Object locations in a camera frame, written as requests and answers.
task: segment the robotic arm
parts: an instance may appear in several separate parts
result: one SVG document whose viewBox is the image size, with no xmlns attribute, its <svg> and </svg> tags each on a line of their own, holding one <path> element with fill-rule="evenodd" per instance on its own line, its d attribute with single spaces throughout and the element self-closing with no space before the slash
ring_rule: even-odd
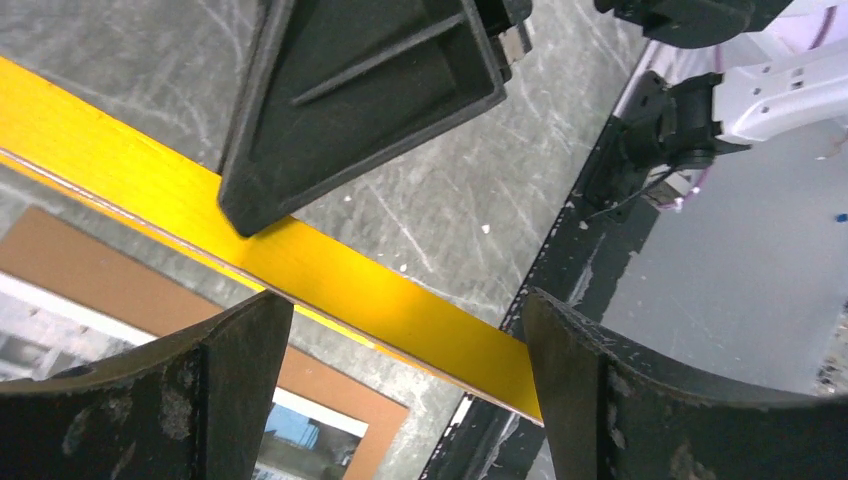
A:
<svg viewBox="0 0 848 480">
<path fill-rule="evenodd" d="M 715 157 L 848 113 L 848 39 L 673 86 L 648 71 L 627 98 L 614 140 L 599 152 L 589 218 L 623 221 L 624 204 L 642 194 L 673 206 Z"/>
<path fill-rule="evenodd" d="M 791 58 L 735 67 L 714 89 L 717 138 L 751 145 L 848 113 L 848 40 Z"/>
</svg>

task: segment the scratched floor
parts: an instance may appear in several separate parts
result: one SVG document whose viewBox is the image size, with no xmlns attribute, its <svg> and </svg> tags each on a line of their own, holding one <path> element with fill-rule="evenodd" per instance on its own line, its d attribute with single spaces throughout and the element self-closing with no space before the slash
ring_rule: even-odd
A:
<svg viewBox="0 0 848 480">
<path fill-rule="evenodd" d="M 5 0 L 0 55 L 215 168 L 256 0 Z M 498 324 L 644 46 L 591 0 L 539 0 L 509 99 L 297 216 Z M 221 305 L 249 292 L 0 172 L 2 223 L 37 204 Z M 410 407 L 379 478 L 417 478 L 460 391 L 299 318 L 295 345 Z M 539 459 L 534 478 L 550 474 Z"/>
</svg>

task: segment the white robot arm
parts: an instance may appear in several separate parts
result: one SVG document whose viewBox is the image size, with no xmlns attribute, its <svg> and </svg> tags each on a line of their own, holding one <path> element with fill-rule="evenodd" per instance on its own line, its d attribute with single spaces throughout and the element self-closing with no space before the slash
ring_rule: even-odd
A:
<svg viewBox="0 0 848 480">
<path fill-rule="evenodd" d="M 848 113 L 848 39 L 794 57 L 734 67 L 714 89 L 716 138 L 752 145 Z"/>
</svg>

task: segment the yellow bar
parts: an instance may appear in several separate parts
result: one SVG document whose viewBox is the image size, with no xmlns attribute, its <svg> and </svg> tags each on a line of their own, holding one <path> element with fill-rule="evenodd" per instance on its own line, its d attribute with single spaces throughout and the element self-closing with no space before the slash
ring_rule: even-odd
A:
<svg viewBox="0 0 848 480">
<path fill-rule="evenodd" d="M 220 177 L 2 58 L 0 149 L 4 165 L 541 421 L 523 343 L 294 218 L 240 237 L 218 209 Z"/>
</svg>

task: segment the printed picture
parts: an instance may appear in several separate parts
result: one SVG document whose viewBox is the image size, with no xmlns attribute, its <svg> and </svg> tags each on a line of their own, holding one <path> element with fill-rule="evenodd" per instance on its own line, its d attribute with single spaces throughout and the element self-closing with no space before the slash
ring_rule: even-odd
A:
<svg viewBox="0 0 848 480">
<path fill-rule="evenodd" d="M 44 380 L 155 340 L 100 312 L 0 272 L 0 381 Z M 368 429 L 277 388 L 253 480 L 344 477 Z"/>
</svg>

